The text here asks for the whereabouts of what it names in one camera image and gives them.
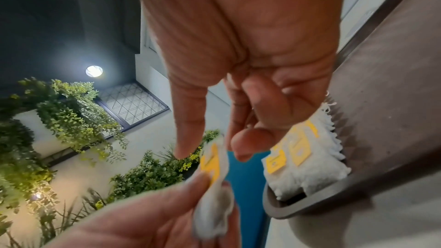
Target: yellow tag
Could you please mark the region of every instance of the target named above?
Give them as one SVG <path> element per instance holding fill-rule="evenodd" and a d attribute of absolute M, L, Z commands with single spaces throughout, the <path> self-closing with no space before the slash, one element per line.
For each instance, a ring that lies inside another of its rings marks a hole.
<path fill-rule="evenodd" d="M 305 134 L 297 143 L 289 143 L 289 152 L 296 166 L 300 166 L 311 155 L 311 147 Z"/>
<path fill-rule="evenodd" d="M 221 173 L 221 167 L 219 165 L 219 153 L 217 150 L 217 145 L 213 143 L 211 146 L 211 158 L 207 160 L 207 156 L 202 155 L 201 157 L 201 170 L 211 175 L 212 185 Z"/>
<path fill-rule="evenodd" d="M 272 174 L 286 165 L 285 152 L 280 149 L 279 155 L 266 157 L 266 170 Z"/>
<path fill-rule="evenodd" d="M 318 138 L 318 130 L 314 126 L 314 124 L 312 124 L 312 122 L 310 120 L 307 120 L 305 122 L 305 124 L 311 129 L 311 131 L 314 133 L 314 136 L 316 136 L 316 138 Z"/>

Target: ceiling light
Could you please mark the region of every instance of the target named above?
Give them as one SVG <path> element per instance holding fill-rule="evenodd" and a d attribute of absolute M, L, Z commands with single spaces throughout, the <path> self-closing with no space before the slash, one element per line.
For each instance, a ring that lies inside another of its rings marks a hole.
<path fill-rule="evenodd" d="M 99 66 L 89 66 L 86 69 L 86 74 L 93 78 L 99 77 L 102 74 L 102 68 Z"/>

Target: hand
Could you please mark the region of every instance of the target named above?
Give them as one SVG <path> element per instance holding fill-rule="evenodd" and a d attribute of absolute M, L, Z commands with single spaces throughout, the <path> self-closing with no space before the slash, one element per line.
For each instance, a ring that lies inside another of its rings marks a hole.
<path fill-rule="evenodd" d="M 222 79 L 232 100 L 226 140 L 240 160 L 269 150 L 324 100 L 342 0 L 142 2 L 168 70 L 176 157 L 200 143 L 207 88 Z"/>
<path fill-rule="evenodd" d="M 192 237 L 192 212 L 208 187 L 209 177 L 200 173 L 189 182 L 108 205 L 46 248 L 241 247 L 237 206 L 224 237 L 205 242 Z"/>

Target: yellow flower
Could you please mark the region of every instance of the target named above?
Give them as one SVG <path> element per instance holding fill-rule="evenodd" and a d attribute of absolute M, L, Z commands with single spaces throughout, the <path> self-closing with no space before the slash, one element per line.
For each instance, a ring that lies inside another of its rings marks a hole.
<path fill-rule="evenodd" d="M 97 210 L 102 209 L 104 207 L 104 203 L 102 202 L 102 200 L 97 201 L 95 207 Z"/>

